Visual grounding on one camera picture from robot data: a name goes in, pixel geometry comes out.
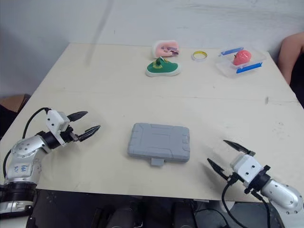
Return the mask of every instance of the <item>green shoe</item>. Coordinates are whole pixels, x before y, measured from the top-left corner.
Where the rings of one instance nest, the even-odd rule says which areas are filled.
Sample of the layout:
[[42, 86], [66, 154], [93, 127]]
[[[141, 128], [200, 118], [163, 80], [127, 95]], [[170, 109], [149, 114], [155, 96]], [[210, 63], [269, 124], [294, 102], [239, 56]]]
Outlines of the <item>green shoe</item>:
[[149, 77], [156, 76], [174, 76], [181, 72], [178, 63], [172, 63], [165, 58], [159, 57], [147, 66], [146, 75]]

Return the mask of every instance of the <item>person's arm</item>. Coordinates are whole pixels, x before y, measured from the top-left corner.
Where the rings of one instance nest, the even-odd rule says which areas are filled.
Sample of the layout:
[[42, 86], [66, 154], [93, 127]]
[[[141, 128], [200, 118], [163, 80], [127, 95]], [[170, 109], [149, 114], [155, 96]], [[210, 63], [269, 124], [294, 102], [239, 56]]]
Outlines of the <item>person's arm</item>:
[[290, 84], [292, 70], [301, 53], [304, 53], [304, 32], [286, 37], [283, 40], [278, 66], [288, 84]]

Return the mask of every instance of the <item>blue clip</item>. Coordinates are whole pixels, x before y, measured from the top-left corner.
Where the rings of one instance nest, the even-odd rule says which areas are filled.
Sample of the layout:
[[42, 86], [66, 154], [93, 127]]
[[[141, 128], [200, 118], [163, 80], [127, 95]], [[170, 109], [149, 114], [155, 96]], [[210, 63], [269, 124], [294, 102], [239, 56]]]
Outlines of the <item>blue clip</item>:
[[243, 50], [244, 48], [243, 47], [239, 47], [239, 48], [235, 48], [235, 49], [231, 49], [231, 50], [227, 50], [227, 51], [222, 51], [221, 54], [224, 56], [224, 55], [229, 55], [231, 53], [235, 53], [235, 52], [238, 52], [238, 51], [241, 51]]
[[253, 64], [253, 65], [250, 65], [250, 66], [239, 68], [239, 69], [237, 69], [237, 74], [242, 73], [244, 71], [252, 70], [254, 68], [258, 68], [258, 67], [261, 67], [261, 66], [262, 66], [262, 63], [256, 63], [256, 64]]

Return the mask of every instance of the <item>white table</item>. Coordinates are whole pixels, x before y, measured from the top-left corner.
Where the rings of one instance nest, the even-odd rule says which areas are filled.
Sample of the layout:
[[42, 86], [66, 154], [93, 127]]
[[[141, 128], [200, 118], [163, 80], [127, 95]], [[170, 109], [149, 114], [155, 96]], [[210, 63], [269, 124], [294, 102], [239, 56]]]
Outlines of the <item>white table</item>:
[[[181, 63], [179, 75], [150, 78], [144, 73], [149, 47], [70, 44], [1, 140], [1, 163], [32, 113], [49, 106], [66, 114], [88, 111], [71, 124], [76, 133], [102, 128], [47, 155], [38, 188], [219, 200], [225, 181], [207, 158], [230, 173], [239, 152], [227, 139], [255, 151], [273, 178], [304, 194], [304, 111], [269, 54], [256, 72], [230, 79], [215, 67], [219, 50], [206, 49], [204, 62], [193, 61], [193, 51], [181, 48], [169, 59]], [[27, 136], [46, 130], [45, 121], [39, 114]], [[190, 160], [151, 167], [128, 157], [136, 122], [188, 127]], [[255, 201], [243, 190], [236, 184], [227, 199]]]

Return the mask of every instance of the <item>pink object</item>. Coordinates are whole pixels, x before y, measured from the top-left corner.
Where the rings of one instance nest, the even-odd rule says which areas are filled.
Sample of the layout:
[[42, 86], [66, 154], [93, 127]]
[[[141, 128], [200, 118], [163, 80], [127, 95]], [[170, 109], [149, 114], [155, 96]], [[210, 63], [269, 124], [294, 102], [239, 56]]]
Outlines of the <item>pink object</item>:
[[179, 54], [179, 45], [175, 40], [159, 40], [152, 47], [154, 58], [161, 56], [176, 56]]
[[251, 53], [246, 50], [241, 50], [241, 51], [237, 52], [237, 54], [235, 55], [233, 64], [238, 66], [238, 65], [249, 62], [250, 59], [251, 59]]

